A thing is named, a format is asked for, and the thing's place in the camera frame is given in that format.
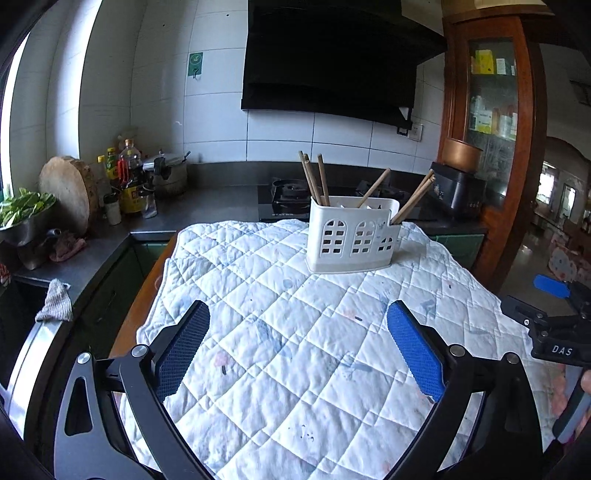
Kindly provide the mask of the grey dish rag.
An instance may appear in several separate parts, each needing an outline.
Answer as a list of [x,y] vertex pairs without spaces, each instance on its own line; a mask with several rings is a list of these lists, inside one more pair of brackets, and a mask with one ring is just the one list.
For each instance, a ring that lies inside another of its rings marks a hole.
[[35,321],[39,323],[73,321],[73,308],[68,288],[59,279],[50,281],[44,305],[36,314]]

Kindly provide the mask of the wooden glass cabinet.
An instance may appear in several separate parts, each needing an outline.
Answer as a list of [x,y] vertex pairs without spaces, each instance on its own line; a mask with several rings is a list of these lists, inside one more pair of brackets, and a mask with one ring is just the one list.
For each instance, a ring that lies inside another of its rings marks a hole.
[[525,15],[444,19],[442,137],[481,151],[481,223],[487,234],[472,272],[492,292],[507,278],[533,219],[547,138],[547,88],[540,45]]

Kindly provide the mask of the white quilted cloth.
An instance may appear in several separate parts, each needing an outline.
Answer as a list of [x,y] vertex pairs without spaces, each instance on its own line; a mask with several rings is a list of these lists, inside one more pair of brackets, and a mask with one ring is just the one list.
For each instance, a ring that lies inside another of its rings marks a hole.
[[211,326],[164,405],[218,479],[381,479],[431,410],[386,324],[402,300],[449,344],[518,354],[545,442],[557,368],[532,358],[526,330],[497,296],[416,225],[391,266],[315,274],[308,226],[225,221],[182,230],[136,339],[154,340],[194,301]]

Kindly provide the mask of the white wall socket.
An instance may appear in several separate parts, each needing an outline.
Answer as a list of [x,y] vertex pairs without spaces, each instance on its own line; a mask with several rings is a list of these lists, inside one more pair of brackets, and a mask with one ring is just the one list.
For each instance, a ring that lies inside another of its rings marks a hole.
[[424,125],[416,122],[408,132],[408,138],[415,142],[421,142],[423,138]]

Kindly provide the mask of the black range hood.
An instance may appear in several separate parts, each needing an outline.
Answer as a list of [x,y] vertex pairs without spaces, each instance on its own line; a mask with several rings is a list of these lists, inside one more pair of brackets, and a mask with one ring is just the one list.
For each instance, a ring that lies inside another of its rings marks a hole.
[[242,109],[410,129],[417,68],[446,49],[398,1],[252,1]]

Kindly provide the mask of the metal bowl with greens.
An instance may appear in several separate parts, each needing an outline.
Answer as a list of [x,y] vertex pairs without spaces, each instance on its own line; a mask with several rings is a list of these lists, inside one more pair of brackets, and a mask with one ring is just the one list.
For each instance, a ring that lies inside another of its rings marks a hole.
[[1,202],[1,241],[22,247],[50,229],[58,205],[51,193],[20,188],[16,196]]

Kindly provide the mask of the metal cooking pot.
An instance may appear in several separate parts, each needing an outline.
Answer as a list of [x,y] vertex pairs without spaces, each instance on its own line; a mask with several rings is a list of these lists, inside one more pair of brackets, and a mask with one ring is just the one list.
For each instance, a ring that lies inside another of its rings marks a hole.
[[156,192],[171,196],[185,189],[189,155],[189,152],[175,154],[160,150],[157,155],[143,160],[143,170],[150,174]]

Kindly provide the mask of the small white jar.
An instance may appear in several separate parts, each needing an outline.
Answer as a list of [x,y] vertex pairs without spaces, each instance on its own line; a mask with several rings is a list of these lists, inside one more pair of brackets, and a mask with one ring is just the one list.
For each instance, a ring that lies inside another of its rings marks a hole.
[[103,197],[103,204],[105,209],[108,224],[116,226],[121,223],[122,217],[119,207],[119,196],[116,192],[111,192]]

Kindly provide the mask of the white plastic utensil holder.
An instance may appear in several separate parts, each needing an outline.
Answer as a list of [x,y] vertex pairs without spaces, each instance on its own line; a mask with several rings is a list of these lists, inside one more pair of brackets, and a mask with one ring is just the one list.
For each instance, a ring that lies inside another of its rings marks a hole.
[[329,206],[311,202],[307,265],[320,274],[356,273],[388,267],[400,245],[392,218],[400,203],[390,198],[332,196]]

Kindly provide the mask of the round wooden cutting board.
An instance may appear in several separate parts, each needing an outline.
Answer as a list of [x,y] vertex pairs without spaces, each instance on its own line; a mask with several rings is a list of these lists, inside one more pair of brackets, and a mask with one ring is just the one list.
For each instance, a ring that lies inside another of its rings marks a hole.
[[91,168],[70,156],[54,156],[39,174],[41,193],[50,193],[58,201],[58,212],[65,223],[84,235],[96,219],[99,209],[97,185]]

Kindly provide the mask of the oil bottle yellow label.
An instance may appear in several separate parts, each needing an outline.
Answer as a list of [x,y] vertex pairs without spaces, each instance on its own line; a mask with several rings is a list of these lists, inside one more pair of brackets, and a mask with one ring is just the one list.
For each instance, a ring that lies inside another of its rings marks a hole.
[[139,215],[143,209],[140,195],[143,184],[143,165],[141,154],[134,146],[132,139],[124,140],[124,148],[117,162],[118,181],[120,186],[120,207],[125,215]]

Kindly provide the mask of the black rice cooker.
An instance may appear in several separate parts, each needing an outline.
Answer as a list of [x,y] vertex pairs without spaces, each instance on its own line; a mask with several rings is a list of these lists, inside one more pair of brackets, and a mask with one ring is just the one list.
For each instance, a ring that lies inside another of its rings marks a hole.
[[477,220],[481,216],[486,181],[473,173],[433,162],[435,179],[428,196],[449,216],[462,220]]

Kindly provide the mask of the copper pot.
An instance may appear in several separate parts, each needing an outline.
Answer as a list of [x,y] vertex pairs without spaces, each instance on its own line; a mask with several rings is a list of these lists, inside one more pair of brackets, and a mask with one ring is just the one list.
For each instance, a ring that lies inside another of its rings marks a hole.
[[478,170],[483,150],[462,140],[446,138],[441,161],[452,168],[474,174]]

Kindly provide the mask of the green wall sticker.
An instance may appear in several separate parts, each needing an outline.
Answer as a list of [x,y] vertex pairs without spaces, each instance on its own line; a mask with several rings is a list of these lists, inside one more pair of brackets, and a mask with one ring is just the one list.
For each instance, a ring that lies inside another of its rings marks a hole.
[[204,65],[204,54],[202,52],[193,52],[188,56],[187,76],[197,79],[202,74],[202,65]]

